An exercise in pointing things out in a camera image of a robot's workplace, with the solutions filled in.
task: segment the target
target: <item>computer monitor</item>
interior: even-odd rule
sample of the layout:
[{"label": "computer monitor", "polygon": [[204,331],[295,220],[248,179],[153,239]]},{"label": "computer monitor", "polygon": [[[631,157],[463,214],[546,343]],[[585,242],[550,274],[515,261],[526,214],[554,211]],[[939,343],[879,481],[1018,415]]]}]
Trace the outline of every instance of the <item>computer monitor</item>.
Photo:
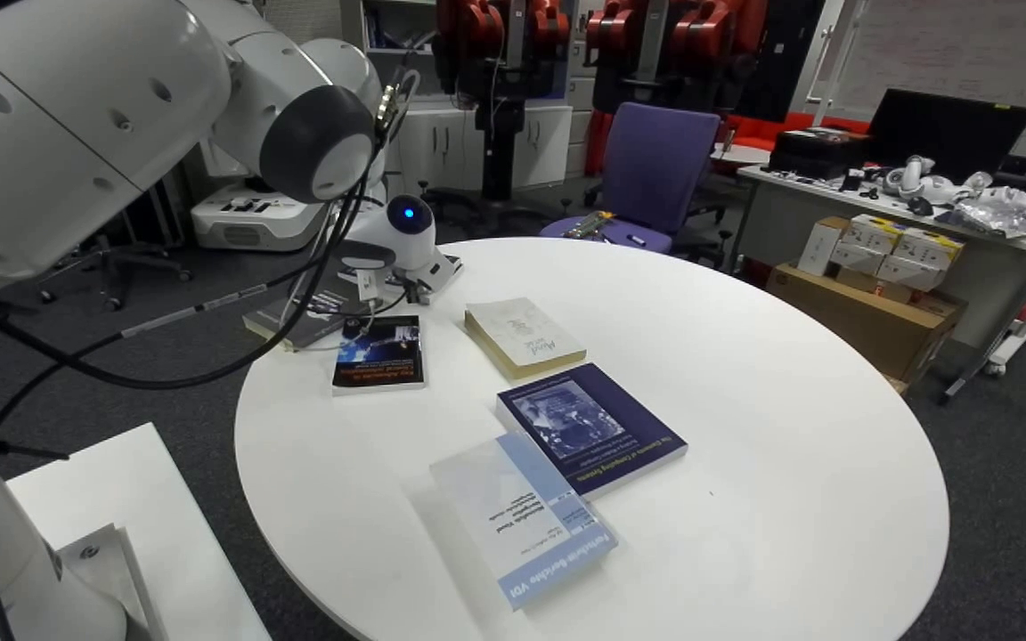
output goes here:
[{"label": "computer monitor", "polygon": [[996,172],[1021,129],[1026,105],[887,87],[870,122],[870,148],[887,164],[934,157],[935,173],[963,180]]}]

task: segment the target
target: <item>chair backrest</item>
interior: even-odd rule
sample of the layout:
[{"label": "chair backrest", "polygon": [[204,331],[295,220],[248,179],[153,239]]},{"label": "chair backrest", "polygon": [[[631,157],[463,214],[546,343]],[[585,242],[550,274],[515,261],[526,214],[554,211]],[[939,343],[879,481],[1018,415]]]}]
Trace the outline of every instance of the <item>chair backrest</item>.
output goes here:
[{"label": "chair backrest", "polygon": [[618,103],[600,201],[632,224],[676,235],[682,226],[693,180],[712,159],[718,117],[702,109],[669,109]]}]

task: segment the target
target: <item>gray carpet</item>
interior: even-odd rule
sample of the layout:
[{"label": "gray carpet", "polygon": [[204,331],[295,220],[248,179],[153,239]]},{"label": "gray carpet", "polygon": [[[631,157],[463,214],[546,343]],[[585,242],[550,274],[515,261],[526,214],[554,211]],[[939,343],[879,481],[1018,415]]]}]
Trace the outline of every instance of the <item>gray carpet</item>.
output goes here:
[{"label": "gray carpet", "polygon": [[[90,278],[71,278],[59,286],[54,305],[17,313],[17,321],[51,343],[83,344],[83,337],[146,321],[178,301],[248,286],[286,264],[287,261],[260,255],[187,255],[194,280],[180,286],[168,274],[137,274],[131,301],[121,313],[110,313],[105,299],[93,296]],[[8,299],[36,305],[36,289],[15,289]],[[210,313],[146,343],[116,344],[103,351],[99,362],[129,372],[169,376],[224,362],[248,344],[254,337],[239,328],[235,313]],[[36,367],[42,367],[42,359],[0,337],[0,402]],[[235,372],[231,381],[224,376],[192,390],[146,395],[59,372],[21,405],[8,436],[71,451],[153,421],[271,636],[343,636],[343,629],[328,621],[281,574],[243,503],[231,461],[231,405],[239,381],[243,376]],[[974,381],[949,405],[934,405],[921,390],[914,410],[939,451],[949,487],[954,542],[939,589],[909,636],[1026,636],[1026,351],[1004,381]],[[36,460],[28,454],[2,460],[8,471],[23,471],[33,461]]]}]

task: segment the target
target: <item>round white table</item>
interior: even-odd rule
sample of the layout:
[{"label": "round white table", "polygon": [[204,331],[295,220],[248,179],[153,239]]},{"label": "round white table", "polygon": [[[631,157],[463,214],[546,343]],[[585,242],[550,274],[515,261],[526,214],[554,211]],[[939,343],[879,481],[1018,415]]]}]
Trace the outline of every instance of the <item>round white table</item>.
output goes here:
[{"label": "round white table", "polygon": [[[334,390],[334,337],[248,371],[244,503],[295,585],[385,641],[889,641],[930,601],[948,490],[920,421],[841,337],[726,274],[598,242],[446,246],[421,389]],[[463,305],[535,299],[649,402],[686,454],[592,505],[618,546],[512,612],[451,536],[431,461],[502,433],[508,389]]]}]

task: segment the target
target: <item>white book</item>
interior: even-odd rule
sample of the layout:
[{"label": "white book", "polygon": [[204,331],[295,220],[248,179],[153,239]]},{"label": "white book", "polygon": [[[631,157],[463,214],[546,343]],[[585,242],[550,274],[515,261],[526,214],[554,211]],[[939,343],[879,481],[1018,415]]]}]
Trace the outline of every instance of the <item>white book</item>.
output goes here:
[{"label": "white book", "polygon": [[615,547],[615,532],[526,433],[472,443],[431,473],[512,608]]},{"label": "white book", "polygon": [[535,376],[585,359],[585,347],[531,299],[466,305],[466,335],[508,376]]}]

